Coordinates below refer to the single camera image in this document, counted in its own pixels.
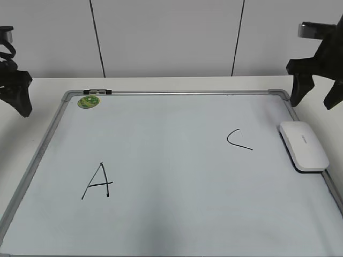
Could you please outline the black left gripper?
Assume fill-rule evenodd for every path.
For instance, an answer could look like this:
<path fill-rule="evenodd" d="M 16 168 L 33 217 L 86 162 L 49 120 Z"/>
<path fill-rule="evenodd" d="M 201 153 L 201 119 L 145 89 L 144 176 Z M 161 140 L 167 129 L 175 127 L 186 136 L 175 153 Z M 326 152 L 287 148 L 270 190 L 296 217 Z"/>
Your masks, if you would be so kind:
<path fill-rule="evenodd" d="M 13 60 L 1 61 L 1 100 L 23 117 L 29 117 L 32 112 L 28 92 L 31 82 L 29 72 L 18 70 Z"/>

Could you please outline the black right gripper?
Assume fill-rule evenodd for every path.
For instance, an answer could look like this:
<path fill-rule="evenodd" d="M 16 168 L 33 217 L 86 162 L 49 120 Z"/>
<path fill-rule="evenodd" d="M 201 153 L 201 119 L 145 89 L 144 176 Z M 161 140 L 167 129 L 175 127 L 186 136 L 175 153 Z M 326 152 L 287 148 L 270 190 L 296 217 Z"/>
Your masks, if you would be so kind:
<path fill-rule="evenodd" d="M 292 107 L 298 106 L 302 99 L 314 88 L 312 75 L 336 80 L 324 99 L 327 110 L 331 110 L 343 100 L 342 80 L 342 19 L 336 29 L 328 34 L 313 57 L 290 59 L 286 70 L 293 75 L 293 88 L 290 96 Z"/>

